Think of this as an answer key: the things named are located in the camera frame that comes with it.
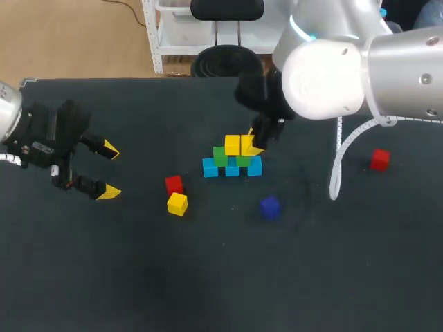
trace light blue cube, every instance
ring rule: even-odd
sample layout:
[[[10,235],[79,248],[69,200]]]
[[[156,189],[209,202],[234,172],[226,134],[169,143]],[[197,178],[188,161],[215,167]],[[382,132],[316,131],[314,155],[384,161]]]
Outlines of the light blue cube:
[[[228,158],[228,166],[224,169],[225,176],[240,176],[240,167],[237,166],[235,157]]]
[[[248,167],[248,176],[262,175],[262,157],[251,157],[251,166]]]
[[[219,176],[219,169],[215,166],[214,158],[204,158],[203,161],[203,175],[205,178],[217,178]]]

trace screw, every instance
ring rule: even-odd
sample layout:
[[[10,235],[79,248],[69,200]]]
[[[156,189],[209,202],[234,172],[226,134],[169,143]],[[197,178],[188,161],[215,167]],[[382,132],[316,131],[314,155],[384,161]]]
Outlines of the screw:
[[[428,46],[434,46],[436,45],[438,42],[440,41],[439,37],[431,37],[428,39],[428,41],[426,42],[426,45]]]
[[[21,152],[23,154],[29,154],[29,146],[25,145],[25,146],[21,147]]]
[[[428,109],[426,112],[429,116],[436,116],[437,115],[437,111],[435,109]]]
[[[431,82],[432,82],[432,76],[430,74],[423,74],[420,77],[420,83],[422,83],[423,85],[430,84]]]

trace chair backrest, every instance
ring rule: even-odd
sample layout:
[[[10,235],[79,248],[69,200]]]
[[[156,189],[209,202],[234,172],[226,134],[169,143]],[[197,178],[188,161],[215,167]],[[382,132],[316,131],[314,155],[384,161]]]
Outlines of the chair backrest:
[[[192,0],[191,13],[200,21],[255,21],[264,13],[263,0]]]

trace black wire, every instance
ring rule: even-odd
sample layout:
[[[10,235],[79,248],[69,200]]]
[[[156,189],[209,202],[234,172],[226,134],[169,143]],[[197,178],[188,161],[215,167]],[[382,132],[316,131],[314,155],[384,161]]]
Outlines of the black wire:
[[[138,17],[137,17],[137,14],[136,14],[135,10],[130,5],[128,5],[127,3],[122,2],[122,1],[114,1],[114,0],[102,0],[102,1],[103,2],[109,2],[109,3],[119,3],[121,5],[125,5],[125,6],[129,7],[129,9],[132,10],[132,14],[134,14],[134,17],[136,18],[137,23],[140,24],[141,26],[146,26],[146,24],[143,24],[143,23],[141,23],[138,20]]]

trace block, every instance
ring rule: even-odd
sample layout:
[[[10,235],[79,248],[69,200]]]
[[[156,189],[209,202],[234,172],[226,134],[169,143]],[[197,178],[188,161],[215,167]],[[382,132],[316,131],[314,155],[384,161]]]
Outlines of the block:
[[[253,139],[254,135],[242,135],[242,156],[257,156],[264,151],[252,145]]]
[[[168,191],[168,197],[171,197],[173,192],[177,194],[183,193],[183,183],[180,176],[170,176],[165,179],[166,190]]]
[[[224,153],[227,156],[240,155],[240,135],[226,135],[224,138]]]
[[[260,201],[260,210],[266,219],[275,219],[282,214],[280,202],[274,196],[262,199]]]
[[[204,158],[202,161],[205,178],[216,178],[219,176],[219,169],[215,166],[214,158]]]
[[[173,192],[168,199],[168,212],[177,216],[183,216],[188,208],[188,197]]]
[[[214,163],[217,167],[228,166],[228,156],[224,154],[224,147],[214,147]]]
[[[229,157],[228,166],[224,169],[225,176],[240,176],[240,167],[237,166],[235,157]]]
[[[248,176],[262,175],[262,157],[251,157],[251,165],[248,167]]]
[[[384,172],[389,167],[390,152],[377,149],[372,155],[370,169]]]
[[[251,166],[251,157],[248,156],[236,156],[235,162],[238,167],[249,167]]]

